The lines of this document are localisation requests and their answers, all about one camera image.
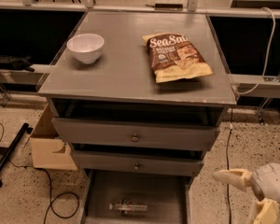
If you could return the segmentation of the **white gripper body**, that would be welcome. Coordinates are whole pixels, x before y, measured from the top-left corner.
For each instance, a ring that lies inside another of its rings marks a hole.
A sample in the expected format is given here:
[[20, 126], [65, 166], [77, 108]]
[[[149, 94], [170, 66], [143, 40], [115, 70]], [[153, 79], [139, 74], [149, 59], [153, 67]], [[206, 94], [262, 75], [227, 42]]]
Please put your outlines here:
[[256, 169], [250, 184], [259, 201], [268, 198], [280, 204], [280, 163], [272, 162]]

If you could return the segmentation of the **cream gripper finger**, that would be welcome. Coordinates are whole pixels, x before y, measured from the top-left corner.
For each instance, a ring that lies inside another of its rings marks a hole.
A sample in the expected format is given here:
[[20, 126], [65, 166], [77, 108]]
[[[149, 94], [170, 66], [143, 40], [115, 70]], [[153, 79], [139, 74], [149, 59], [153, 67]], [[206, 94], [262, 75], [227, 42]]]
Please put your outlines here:
[[252, 172], [246, 169], [220, 170], [212, 173], [212, 177], [217, 182], [232, 185], [241, 191], [246, 191], [246, 188], [251, 186], [251, 176]]
[[279, 211], [279, 203], [272, 199], [253, 201], [245, 224], [275, 224]]

